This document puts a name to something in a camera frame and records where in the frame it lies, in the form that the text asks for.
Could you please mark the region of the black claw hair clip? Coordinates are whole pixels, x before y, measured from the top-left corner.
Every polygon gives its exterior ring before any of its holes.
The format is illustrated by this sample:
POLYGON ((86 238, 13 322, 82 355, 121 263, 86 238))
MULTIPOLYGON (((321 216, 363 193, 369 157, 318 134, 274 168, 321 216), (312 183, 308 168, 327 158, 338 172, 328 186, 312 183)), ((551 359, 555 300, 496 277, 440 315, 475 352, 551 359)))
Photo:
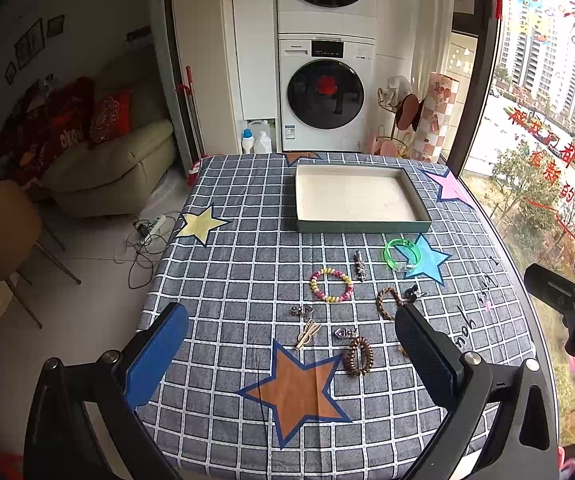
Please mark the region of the black claw hair clip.
POLYGON ((417 286, 417 284, 413 284, 411 287, 407 288, 401 296, 401 301, 405 304, 414 304, 418 299, 422 298, 425 295, 425 292, 417 286))

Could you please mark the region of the white plastic bottle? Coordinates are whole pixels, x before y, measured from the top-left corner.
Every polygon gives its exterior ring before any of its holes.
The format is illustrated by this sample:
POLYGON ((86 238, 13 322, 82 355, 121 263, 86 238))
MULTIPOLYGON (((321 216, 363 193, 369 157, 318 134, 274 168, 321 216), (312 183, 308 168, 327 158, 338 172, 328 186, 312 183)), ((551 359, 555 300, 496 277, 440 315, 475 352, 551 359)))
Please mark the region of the white plastic bottle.
POLYGON ((260 131, 257 134, 253 146, 255 154, 271 154, 272 153, 272 143, 268 133, 265 130, 260 131))

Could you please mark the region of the beige sofa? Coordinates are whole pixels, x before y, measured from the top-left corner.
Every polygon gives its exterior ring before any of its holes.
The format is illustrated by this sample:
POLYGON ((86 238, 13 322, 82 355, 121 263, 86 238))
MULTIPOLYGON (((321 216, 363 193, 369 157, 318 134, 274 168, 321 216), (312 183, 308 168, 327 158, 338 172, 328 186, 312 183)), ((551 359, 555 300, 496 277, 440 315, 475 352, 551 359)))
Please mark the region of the beige sofa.
POLYGON ((136 214, 146 206, 177 150, 158 61, 152 44, 128 50, 94 77, 94 110, 114 90, 132 90, 132 129, 92 148, 89 133, 53 162, 41 179, 60 208, 73 218, 136 214))

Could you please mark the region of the lower white washing machine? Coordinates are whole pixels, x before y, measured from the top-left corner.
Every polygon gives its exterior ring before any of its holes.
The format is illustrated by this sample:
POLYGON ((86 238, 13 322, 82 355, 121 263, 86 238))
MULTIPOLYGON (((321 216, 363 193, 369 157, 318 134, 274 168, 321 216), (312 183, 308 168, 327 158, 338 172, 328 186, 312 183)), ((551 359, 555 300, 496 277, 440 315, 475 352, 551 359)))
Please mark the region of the lower white washing machine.
POLYGON ((375 40, 281 32, 281 146, 359 152, 367 134, 375 40))

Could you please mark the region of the blue cap detergent bottle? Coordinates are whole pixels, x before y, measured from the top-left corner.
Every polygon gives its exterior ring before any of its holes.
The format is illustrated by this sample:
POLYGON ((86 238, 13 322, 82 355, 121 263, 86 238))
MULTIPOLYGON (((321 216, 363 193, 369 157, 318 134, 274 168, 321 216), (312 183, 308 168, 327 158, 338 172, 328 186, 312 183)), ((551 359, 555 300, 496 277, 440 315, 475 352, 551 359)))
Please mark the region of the blue cap detergent bottle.
POLYGON ((242 150, 244 154, 251 154, 254 148, 254 136, 250 128, 245 128, 241 138, 242 150))

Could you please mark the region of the red cushion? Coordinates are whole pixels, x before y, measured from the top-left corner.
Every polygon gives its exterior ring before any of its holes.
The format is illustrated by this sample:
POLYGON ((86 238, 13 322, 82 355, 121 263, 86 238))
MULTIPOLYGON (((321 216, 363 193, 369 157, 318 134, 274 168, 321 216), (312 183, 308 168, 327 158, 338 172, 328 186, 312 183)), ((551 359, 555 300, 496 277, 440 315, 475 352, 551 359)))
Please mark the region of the red cushion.
POLYGON ((122 138, 131 131, 131 105, 130 88, 111 91, 97 102, 89 133, 92 148, 122 138))

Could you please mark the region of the pink checkered box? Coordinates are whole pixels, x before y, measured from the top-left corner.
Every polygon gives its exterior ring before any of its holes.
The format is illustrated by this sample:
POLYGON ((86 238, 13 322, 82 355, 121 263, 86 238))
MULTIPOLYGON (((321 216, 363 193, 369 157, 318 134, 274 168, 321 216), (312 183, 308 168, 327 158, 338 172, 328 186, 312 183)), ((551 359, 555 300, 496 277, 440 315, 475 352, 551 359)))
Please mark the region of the pink checkered box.
POLYGON ((446 143, 459 88, 460 81, 457 79, 435 72, 429 76, 429 85, 420 107, 421 114, 411 148, 412 159, 432 164, 438 162, 446 143))

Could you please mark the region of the blue checkered star tablecloth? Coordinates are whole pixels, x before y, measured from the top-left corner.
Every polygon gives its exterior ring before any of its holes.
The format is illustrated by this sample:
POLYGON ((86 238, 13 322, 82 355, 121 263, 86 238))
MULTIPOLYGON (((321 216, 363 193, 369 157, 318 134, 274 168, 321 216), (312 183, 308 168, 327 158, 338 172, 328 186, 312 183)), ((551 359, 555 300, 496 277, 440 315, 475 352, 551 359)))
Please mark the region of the blue checkered star tablecloth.
POLYGON ((395 274, 383 260, 384 234, 301 234, 296 227, 296 162, 282 155, 220 156, 204 162, 182 218, 214 221, 206 240, 174 229, 146 296, 149 325, 173 301, 189 312, 188 334, 139 410, 146 430, 181 471, 224 479, 391 479, 421 453, 444 418, 375 297, 417 284, 417 307, 464 351, 517 365, 534 358, 552 370, 545 338, 519 274, 497 233, 468 198, 451 198, 442 166, 381 156, 321 153, 312 164, 405 170, 432 219, 422 240, 431 262, 395 274), (358 280, 361 251, 367 278, 358 280), (310 304, 320 330, 301 350, 310 304), (272 373, 280 344, 301 365, 342 356, 338 327, 355 327, 374 352, 363 377, 338 370, 330 393, 342 422, 309 420, 278 438, 268 406, 242 396, 272 373))

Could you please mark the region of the small silver heart clip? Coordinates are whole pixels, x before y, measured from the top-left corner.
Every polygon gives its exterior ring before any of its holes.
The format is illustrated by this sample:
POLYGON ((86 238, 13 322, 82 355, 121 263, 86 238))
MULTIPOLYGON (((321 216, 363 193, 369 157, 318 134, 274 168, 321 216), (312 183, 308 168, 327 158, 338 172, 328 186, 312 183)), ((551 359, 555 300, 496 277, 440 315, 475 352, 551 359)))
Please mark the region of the small silver heart clip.
POLYGON ((358 337, 358 330, 355 327, 338 327, 334 336, 338 339, 355 339, 358 337))

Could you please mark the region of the metal slipper rack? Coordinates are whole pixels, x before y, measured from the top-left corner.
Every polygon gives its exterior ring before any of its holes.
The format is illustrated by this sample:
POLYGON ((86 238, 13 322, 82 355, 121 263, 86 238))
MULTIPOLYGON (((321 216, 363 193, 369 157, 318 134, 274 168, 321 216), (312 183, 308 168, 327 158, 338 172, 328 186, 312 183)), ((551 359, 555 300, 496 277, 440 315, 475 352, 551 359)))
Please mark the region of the metal slipper rack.
POLYGON ((365 140, 365 151, 371 155, 408 158, 422 107, 411 82, 401 75, 388 77, 386 87, 376 91, 376 102, 391 115, 393 123, 389 133, 385 132, 384 125, 371 129, 365 140))

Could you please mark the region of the green translucent bangle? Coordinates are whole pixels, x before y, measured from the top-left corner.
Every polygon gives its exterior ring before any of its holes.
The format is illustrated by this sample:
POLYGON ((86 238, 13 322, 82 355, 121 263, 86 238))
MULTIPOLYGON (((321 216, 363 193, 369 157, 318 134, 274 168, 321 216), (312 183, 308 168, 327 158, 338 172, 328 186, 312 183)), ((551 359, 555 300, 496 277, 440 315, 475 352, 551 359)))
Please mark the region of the green translucent bangle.
POLYGON ((389 240, 383 248, 383 259, 388 267, 394 272, 405 272, 415 269, 422 261, 420 249, 411 240, 406 238, 393 238, 389 240), (408 250, 411 259, 407 259, 406 263, 396 261, 391 255, 391 248, 405 248, 408 250))

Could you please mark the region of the green shallow tray box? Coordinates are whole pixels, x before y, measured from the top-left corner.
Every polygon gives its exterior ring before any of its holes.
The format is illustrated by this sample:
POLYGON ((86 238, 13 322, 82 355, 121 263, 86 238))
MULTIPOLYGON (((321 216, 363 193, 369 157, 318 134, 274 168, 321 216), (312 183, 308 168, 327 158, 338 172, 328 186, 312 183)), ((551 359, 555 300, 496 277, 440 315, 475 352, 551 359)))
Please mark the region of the green shallow tray box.
POLYGON ((425 233, 432 224, 406 171, 393 167, 301 164, 295 208, 302 233, 425 233))

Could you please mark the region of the wooden chair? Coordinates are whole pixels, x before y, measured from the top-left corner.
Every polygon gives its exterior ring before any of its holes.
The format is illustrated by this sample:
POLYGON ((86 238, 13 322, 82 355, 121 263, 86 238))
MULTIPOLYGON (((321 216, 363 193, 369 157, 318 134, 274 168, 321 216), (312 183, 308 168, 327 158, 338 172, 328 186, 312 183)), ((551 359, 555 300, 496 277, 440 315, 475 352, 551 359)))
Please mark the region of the wooden chair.
POLYGON ((45 258, 71 278, 77 285, 82 281, 54 256, 43 244, 41 233, 47 229, 38 207, 22 188, 12 180, 0 181, 0 282, 8 286, 12 296, 30 318, 42 329, 42 324, 26 304, 12 281, 22 264, 37 248, 45 258))

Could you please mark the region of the red handled mop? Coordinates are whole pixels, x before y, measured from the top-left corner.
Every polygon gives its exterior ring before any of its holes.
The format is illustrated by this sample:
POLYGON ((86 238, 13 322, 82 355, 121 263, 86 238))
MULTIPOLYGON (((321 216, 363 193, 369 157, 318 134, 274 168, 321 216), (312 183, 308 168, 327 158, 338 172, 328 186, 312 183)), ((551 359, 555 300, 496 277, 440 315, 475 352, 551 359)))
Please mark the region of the red handled mop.
POLYGON ((201 164, 203 159, 207 157, 207 153, 202 138, 198 109, 196 108, 196 94, 194 93, 193 74, 191 66, 187 65, 184 70, 186 71, 187 81, 178 84, 178 86, 176 87, 176 92, 177 93, 184 92, 184 96, 186 97, 188 113, 190 118, 191 132, 194 140, 194 145, 196 146, 196 151, 198 152, 198 159, 196 159, 196 161, 193 162, 193 165, 188 172, 188 185, 193 186, 199 179, 201 164))

